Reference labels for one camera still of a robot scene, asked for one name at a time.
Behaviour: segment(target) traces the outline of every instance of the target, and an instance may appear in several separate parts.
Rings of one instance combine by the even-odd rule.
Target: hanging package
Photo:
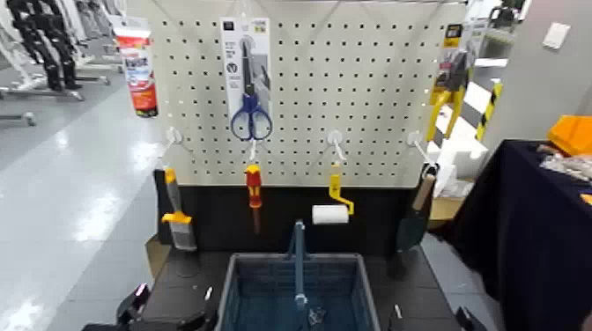
[[[131,100],[140,117],[159,114],[152,68],[151,30],[145,18],[109,16],[125,65]]]

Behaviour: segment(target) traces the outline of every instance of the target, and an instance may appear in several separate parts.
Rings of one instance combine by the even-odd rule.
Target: white wall
[[[592,115],[591,12],[591,1],[533,0],[501,77],[504,90],[485,132],[487,148],[507,138],[546,139],[562,114]],[[542,44],[551,22],[572,27],[558,51]]]
[[[501,5],[501,0],[469,0],[465,22],[471,22],[477,18],[489,18],[493,7]]]

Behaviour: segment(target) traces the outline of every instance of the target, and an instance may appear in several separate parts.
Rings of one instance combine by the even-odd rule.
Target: yellow container
[[[592,154],[592,116],[563,115],[547,137],[569,155]]]

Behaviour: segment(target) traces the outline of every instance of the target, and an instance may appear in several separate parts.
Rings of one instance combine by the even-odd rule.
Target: white pegboard
[[[183,185],[244,185],[249,143],[228,128],[219,18],[234,1],[128,0],[149,19],[163,128],[183,134],[166,161]],[[327,186],[338,129],[344,186],[415,187],[423,160],[409,132],[425,132],[429,92],[457,2],[251,1],[269,17],[274,132],[260,143],[263,183]]]

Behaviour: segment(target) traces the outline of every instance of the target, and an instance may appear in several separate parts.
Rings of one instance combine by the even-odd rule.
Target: black table
[[[540,143],[502,143],[446,237],[508,331],[575,331],[592,310],[592,207],[579,197],[590,187],[541,168]]]
[[[196,258],[173,251],[144,309],[143,317],[148,322],[145,330],[168,330],[165,323],[162,327],[154,326],[197,312],[210,286],[214,289],[213,298],[218,299],[229,257],[228,253],[202,253]],[[365,263],[382,330],[388,330],[389,315],[395,304],[401,307],[403,323],[392,331],[460,330],[421,249],[400,255],[389,265],[383,258],[373,256],[365,256]],[[189,278],[179,276],[188,267],[195,267],[199,272]]]

